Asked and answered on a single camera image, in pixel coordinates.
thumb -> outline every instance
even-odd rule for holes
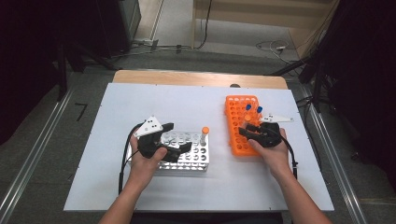
[[[260,153],[260,155],[262,155],[263,157],[265,156],[266,154],[265,148],[263,148],[256,140],[249,139],[248,143],[254,148],[254,150]]]
[[[156,163],[160,162],[163,157],[165,157],[166,153],[168,152],[168,150],[164,147],[160,147],[158,148],[158,150],[154,153],[154,155],[151,157],[151,159],[153,161],[155,161]]]

white tabletop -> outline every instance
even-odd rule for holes
[[[92,132],[70,189],[65,211],[104,211],[118,196],[120,164],[131,129],[154,115],[174,122],[176,132],[200,132],[208,126],[210,164],[194,176],[155,175],[140,196],[136,210],[274,211],[287,210],[281,190],[259,157],[235,157],[228,144],[224,114],[227,95],[255,95],[268,113],[291,117],[286,129],[298,164],[298,179],[321,210],[332,201],[319,171],[291,91],[149,84],[107,86]],[[125,169],[124,182],[128,177]]]

forearm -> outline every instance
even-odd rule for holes
[[[126,186],[99,223],[130,223],[134,207],[141,192],[141,189],[127,188]]]
[[[277,175],[276,180],[282,189],[283,196],[295,224],[331,223],[291,172]]]

white plastic mount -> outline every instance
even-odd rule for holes
[[[285,118],[281,117],[278,115],[273,115],[269,114],[268,116],[265,116],[264,118],[260,119],[261,122],[267,122],[267,123],[278,123],[278,122],[293,122],[293,118]]]
[[[144,136],[150,133],[156,133],[163,130],[161,123],[154,117],[149,117],[146,122],[134,133],[135,137]]]

orange plastic rack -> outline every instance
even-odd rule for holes
[[[260,115],[257,113],[259,101],[254,95],[229,95],[225,100],[225,115],[227,117],[230,134],[230,146],[235,156],[260,156],[249,144],[245,136],[239,134],[238,128],[244,122],[245,115],[249,115],[249,123],[258,126]]]

